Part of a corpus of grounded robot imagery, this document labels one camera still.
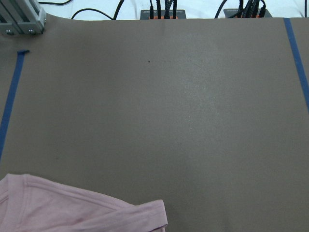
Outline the near grey USB hub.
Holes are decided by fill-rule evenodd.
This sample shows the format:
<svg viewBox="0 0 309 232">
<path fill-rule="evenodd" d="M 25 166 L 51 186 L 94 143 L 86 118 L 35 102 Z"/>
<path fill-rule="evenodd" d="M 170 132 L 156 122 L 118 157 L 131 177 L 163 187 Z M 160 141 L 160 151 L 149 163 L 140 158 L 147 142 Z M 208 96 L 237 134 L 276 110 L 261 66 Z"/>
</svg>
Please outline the near grey USB hub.
<svg viewBox="0 0 309 232">
<path fill-rule="evenodd" d="M 225 18 L 265 18 L 272 17 L 264 0 L 239 0 L 236 9 L 224 9 Z"/>
</svg>

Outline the grey usb hub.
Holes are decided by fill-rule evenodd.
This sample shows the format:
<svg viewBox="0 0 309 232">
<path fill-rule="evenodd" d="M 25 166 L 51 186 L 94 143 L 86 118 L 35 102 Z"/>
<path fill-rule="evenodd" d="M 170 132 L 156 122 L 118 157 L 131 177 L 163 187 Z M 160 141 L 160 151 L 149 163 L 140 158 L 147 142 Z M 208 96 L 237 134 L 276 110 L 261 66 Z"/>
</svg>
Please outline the grey usb hub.
<svg viewBox="0 0 309 232">
<path fill-rule="evenodd" d="M 157 19 L 186 19 L 186 13 L 183 9 L 178 9 L 177 0 L 165 0 L 165 9 L 161 6 L 161 1 L 156 0 L 156 9 L 154 3 L 149 0 L 149 9 L 140 11 L 140 20 L 157 20 Z"/>
<path fill-rule="evenodd" d="M 264 0 L 239 0 L 236 9 L 224 9 L 225 18 L 265 18 L 272 17 Z"/>
</svg>

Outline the far grey USB hub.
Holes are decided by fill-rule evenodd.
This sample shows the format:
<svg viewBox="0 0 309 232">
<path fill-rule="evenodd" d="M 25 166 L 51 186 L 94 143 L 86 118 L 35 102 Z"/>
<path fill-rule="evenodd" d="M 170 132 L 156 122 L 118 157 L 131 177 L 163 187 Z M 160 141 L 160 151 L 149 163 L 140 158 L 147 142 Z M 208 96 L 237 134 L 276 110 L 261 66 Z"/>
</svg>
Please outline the far grey USB hub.
<svg viewBox="0 0 309 232">
<path fill-rule="evenodd" d="M 157 19 L 186 19 L 186 13 L 183 9 L 178 9 L 177 0 L 165 0 L 165 9 L 161 6 L 161 1 L 156 0 L 156 9 L 154 3 L 149 0 L 149 9 L 140 11 L 140 20 L 157 20 Z"/>
</svg>

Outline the aluminium frame post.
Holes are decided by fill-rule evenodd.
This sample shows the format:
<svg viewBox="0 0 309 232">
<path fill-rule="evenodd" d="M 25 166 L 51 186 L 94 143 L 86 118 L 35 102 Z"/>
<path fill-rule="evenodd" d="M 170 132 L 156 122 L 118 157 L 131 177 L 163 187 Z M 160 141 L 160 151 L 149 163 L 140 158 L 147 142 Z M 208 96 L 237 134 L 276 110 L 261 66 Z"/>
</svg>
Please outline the aluminium frame post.
<svg viewBox="0 0 309 232">
<path fill-rule="evenodd" d="M 42 34 L 46 11 L 36 0 L 1 0 L 0 33 L 3 35 Z"/>
</svg>

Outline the pink Snoopy t-shirt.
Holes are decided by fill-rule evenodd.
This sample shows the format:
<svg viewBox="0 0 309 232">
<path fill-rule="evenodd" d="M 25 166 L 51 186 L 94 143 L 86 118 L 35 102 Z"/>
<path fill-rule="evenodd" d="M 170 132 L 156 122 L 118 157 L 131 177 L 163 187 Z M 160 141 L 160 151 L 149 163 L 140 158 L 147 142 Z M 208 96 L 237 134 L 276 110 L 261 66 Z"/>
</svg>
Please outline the pink Snoopy t-shirt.
<svg viewBox="0 0 309 232">
<path fill-rule="evenodd" d="M 29 174 L 0 181 L 2 232 L 163 232 L 164 202 L 133 205 Z"/>
</svg>

